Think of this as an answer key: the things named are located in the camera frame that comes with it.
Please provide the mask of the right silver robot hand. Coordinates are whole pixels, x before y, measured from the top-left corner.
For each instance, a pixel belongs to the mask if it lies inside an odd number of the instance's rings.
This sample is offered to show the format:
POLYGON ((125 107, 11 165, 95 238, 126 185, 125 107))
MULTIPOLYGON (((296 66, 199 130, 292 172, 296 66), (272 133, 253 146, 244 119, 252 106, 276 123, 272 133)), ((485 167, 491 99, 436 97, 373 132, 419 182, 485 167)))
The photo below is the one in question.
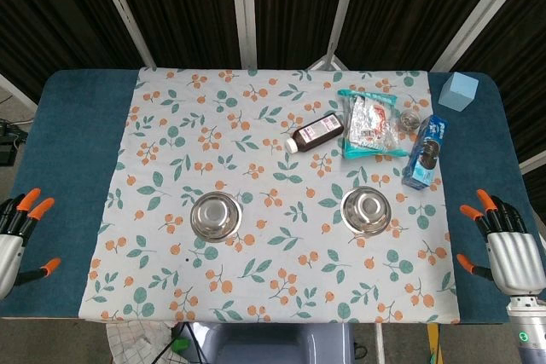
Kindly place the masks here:
POLYGON ((545 289, 542 259, 532 234, 517 209, 484 189, 476 194, 484 208, 461 205, 485 241, 490 266, 479 266, 459 253, 457 262, 472 275, 492 281, 509 297, 537 296, 545 289))

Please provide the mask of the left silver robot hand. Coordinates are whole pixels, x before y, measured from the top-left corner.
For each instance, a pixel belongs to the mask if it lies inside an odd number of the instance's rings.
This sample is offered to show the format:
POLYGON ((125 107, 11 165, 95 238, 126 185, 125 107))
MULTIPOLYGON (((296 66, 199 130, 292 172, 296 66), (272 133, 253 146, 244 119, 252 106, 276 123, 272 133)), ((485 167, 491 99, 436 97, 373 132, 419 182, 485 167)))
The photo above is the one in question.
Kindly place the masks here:
POLYGON ((34 229, 55 204, 54 198, 46 198, 34 205, 40 194, 40 188, 33 188, 28 193, 8 198, 1 204, 2 300, 14 287, 48 277, 61 265, 61 259, 55 257, 37 269, 20 271, 21 261, 34 229))

